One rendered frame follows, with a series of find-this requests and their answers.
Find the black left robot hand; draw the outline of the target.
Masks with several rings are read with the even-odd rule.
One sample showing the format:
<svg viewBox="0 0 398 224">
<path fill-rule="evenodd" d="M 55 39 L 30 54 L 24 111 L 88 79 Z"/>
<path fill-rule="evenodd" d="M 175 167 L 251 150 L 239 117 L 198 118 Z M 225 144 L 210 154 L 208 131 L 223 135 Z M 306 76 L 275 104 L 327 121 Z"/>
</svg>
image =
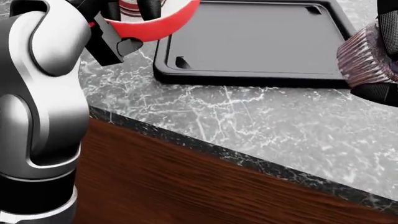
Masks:
<svg viewBox="0 0 398 224">
<path fill-rule="evenodd" d="M 124 57 L 143 46 L 143 42 L 134 37 L 122 38 L 106 22 L 106 19 L 121 21 L 119 0 L 69 0 L 85 17 L 91 28 L 91 37 L 86 49 L 101 66 L 116 65 L 124 62 Z"/>
</svg>

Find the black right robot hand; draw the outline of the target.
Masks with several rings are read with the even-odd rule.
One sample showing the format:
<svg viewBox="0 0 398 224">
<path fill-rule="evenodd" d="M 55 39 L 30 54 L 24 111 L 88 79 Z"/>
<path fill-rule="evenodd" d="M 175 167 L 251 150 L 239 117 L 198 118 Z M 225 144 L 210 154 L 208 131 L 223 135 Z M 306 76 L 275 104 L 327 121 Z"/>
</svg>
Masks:
<svg viewBox="0 0 398 224">
<path fill-rule="evenodd" d="M 350 76 L 351 93 L 398 108 L 398 0 L 377 0 L 377 22 L 363 32 L 362 58 Z"/>
</svg>

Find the brown cupcake liner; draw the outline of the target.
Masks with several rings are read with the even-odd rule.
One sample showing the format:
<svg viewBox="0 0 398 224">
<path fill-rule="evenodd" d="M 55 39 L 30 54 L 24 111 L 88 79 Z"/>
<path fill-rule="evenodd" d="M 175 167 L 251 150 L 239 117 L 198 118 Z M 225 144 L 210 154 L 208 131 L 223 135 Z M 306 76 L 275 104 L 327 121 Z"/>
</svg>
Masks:
<svg viewBox="0 0 398 224">
<path fill-rule="evenodd" d="M 338 47 L 338 68 L 353 88 L 366 83 L 398 83 L 398 64 L 384 48 L 378 22 L 372 22 Z"/>
</svg>

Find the red bowl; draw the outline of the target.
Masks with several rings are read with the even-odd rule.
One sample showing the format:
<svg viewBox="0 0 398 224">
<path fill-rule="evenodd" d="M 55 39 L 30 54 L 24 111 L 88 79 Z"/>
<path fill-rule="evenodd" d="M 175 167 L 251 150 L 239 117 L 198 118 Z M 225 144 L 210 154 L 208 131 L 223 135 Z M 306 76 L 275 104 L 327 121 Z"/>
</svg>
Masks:
<svg viewBox="0 0 398 224">
<path fill-rule="evenodd" d="M 166 0 L 162 16 L 141 22 L 119 22 L 106 19 L 122 38 L 133 37 L 151 42 L 172 35 L 183 27 L 194 15 L 200 0 Z"/>
</svg>

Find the layered cake slice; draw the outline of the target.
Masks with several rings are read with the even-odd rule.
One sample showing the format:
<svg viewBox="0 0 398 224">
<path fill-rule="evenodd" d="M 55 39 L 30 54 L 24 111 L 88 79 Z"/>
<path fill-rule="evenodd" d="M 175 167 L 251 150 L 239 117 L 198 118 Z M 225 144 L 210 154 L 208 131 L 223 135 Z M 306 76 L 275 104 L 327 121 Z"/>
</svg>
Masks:
<svg viewBox="0 0 398 224">
<path fill-rule="evenodd" d="M 119 0 L 121 14 L 130 17 L 141 17 L 136 0 Z"/>
</svg>

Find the black rectangular tray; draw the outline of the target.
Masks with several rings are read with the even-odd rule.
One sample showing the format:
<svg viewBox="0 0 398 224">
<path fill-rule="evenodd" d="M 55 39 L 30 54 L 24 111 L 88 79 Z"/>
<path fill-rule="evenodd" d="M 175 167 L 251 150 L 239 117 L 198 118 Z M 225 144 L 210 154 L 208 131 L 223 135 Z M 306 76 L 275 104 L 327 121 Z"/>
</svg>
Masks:
<svg viewBox="0 0 398 224">
<path fill-rule="evenodd" d="M 161 39 L 161 83 L 347 88 L 336 50 L 355 32 L 337 0 L 201 0 Z"/>
</svg>

